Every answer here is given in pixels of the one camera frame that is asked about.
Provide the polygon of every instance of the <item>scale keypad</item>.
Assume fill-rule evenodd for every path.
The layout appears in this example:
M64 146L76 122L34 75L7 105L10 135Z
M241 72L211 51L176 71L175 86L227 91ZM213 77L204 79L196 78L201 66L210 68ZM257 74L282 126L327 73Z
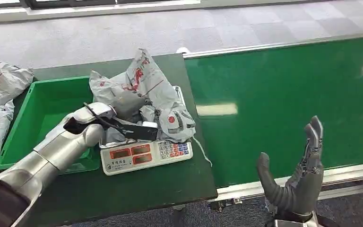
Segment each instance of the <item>scale keypad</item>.
M158 146L161 159L189 154L189 147L187 146L187 143L172 143L169 141L162 141L158 143Z

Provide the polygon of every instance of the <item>silver robotic arm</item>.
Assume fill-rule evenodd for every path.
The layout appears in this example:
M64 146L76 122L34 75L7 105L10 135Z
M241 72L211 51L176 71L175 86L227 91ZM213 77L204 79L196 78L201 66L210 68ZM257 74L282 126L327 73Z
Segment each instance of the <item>silver robotic arm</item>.
M92 103L67 115L26 157L0 173L0 227L24 222L55 177L99 142L108 125L103 119L129 117L150 104L145 97L129 91L117 98L111 105Z

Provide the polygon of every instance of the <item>gray robotic hand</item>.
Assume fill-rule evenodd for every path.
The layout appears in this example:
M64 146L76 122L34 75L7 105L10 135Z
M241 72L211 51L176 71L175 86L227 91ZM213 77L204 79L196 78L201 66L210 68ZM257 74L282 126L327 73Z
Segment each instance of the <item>gray robotic hand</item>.
M276 213L287 211L305 221L312 217L323 180L322 154L323 127L317 116L304 128L307 135L304 155L284 187L279 186L269 171L269 156L261 153L257 171L267 200L276 207Z

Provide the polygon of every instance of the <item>green table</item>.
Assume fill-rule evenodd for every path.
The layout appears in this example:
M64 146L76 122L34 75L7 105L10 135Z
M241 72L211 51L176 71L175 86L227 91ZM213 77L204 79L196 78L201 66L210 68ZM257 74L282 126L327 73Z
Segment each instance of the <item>green table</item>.
M181 87L187 109L192 117L197 119L182 55L155 56L154 60L169 82ZM35 70L35 79L85 76L89 75L91 70L110 78L125 71L130 62L131 60L106 61L38 69ZM21 106L25 93L15 101L16 112ZM195 137L205 146L199 122L196 130ZM198 145L195 142L192 142L192 145L194 151L192 159L171 165L113 176L106 176L102 167L95 171L60 175L37 201L26 225L35 227L71 224L216 198L211 167L204 159Z
M324 166L363 164L363 37L185 58L217 188L257 182L260 152L275 178L292 174L314 115Z

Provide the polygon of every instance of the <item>black cable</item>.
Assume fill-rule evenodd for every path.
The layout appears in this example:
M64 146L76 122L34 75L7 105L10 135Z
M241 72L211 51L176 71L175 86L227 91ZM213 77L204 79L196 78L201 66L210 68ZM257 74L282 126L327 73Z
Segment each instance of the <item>black cable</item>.
M91 114L102 124L102 125L106 125L108 127L114 128L117 131L119 131L122 135L125 135L126 133L123 131L122 127L119 127L117 125L111 124L107 121L105 121L102 117L98 116L87 103L83 103L84 106L91 112Z

